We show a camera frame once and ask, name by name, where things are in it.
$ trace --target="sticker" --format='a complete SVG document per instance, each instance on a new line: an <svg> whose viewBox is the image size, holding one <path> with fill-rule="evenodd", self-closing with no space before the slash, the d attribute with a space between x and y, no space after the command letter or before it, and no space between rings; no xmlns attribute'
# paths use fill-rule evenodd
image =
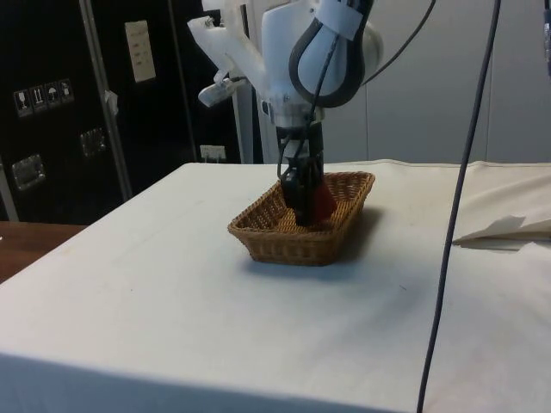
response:
<svg viewBox="0 0 551 413"><path fill-rule="evenodd" d="M61 95L61 101L63 103L70 103L75 100L75 96L72 92L71 81L69 79L59 81L59 94Z"/></svg>
<svg viewBox="0 0 551 413"><path fill-rule="evenodd" d="M61 104L61 95L59 94L59 85L57 82L46 84L46 99L49 108L56 108Z"/></svg>
<svg viewBox="0 0 551 413"><path fill-rule="evenodd" d="M28 90L19 90L14 93L15 108L20 118L33 114L33 104L30 101Z"/></svg>
<svg viewBox="0 0 551 413"><path fill-rule="evenodd" d="M29 89L29 92L35 113L48 109L46 104L46 94L44 93L44 88L42 86L34 86Z"/></svg>
<svg viewBox="0 0 551 413"><path fill-rule="evenodd" d="M157 77L147 21L125 23L128 49L136 83Z"/></svg>

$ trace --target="wicker basket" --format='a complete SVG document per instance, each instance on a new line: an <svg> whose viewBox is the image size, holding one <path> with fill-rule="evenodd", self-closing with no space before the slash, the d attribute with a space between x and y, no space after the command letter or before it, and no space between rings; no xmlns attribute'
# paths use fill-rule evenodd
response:
<svg viewBox="0 0 551 413"><path fill-rule="evenodd" d="M255 261L293 265L328 265L337 254L350 224L363 209L375 177L364 172L326 174L325 182L337 201L331 219L311 228L294 222L285 207L279 182L228 226Z"/></svg>

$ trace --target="white tablecloth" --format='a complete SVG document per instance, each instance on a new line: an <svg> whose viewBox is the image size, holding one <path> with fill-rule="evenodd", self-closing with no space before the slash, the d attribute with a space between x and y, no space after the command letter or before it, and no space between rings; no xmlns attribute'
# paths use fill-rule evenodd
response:
<svg viewBox="0 0 551 413"><path fill-rule="evenodd" d="M226 232L274 167L193 164L1 285L0 411L414 411L458 169L327 169L377 176L333 266L255 263ZM533 209L550 180L476 164L458 231L524 213L467 207L485 194L517 182ZM532 243L454 248L426 411L549 411L550 268Z"/></svg>

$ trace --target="white paper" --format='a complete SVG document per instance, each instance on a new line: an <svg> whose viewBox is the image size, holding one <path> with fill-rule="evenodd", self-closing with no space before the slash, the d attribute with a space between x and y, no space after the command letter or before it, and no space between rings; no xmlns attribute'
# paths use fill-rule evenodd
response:
<svg viewBox="0 0 551 413"><path fill-rule="evenodd" d="M153 63L152 45L149 40L147 21L125 23L128 49L132 60L132 69L136 83L154 79L155 64Z"/></svg>

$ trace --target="black panel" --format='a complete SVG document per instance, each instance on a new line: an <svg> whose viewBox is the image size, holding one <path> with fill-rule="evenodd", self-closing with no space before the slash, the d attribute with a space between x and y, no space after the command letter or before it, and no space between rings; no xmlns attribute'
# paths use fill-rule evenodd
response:
<svg viewBox="0 0 551 413"><path fill-rule="evenodd" d="M2 197L0 197L0 221L8 220L8 212L3 204Z"/></svg>
<svg viewBox="0 0 551 413"><path fill-rule="evenodd" d="M214 108L206 108L197 99L201 90L213 84L217 71L216 66L196 45L187 24L192 19L207 15L202 11L201 0L175 0L174 13L178 22L178 41L182 54L195 143L197 145L224 145L228 162L240 163L232 100L222 102ZM208 14L220 20L220 12Z"/></svg>
<svg viewBox="0 0 551 413"><path fill-rule="evenodd" d="M78 1L2 3L0 155L20 219L91 223L119 205L121 194L110 148L86 158L80 145L81 133L105 125ZM14 92L63 79L70 79L74 102L18 117ZM46 180L20 191L10 165L34 154Z"/></svg>
<svg viewBox="0 0 551 413"><path fill-rule="evenodd" d="M118 124L134 193L194 161L168 3L93 0L109 88L119 95ZM157 77L134 81L125 22L147 21Z"/></svg>

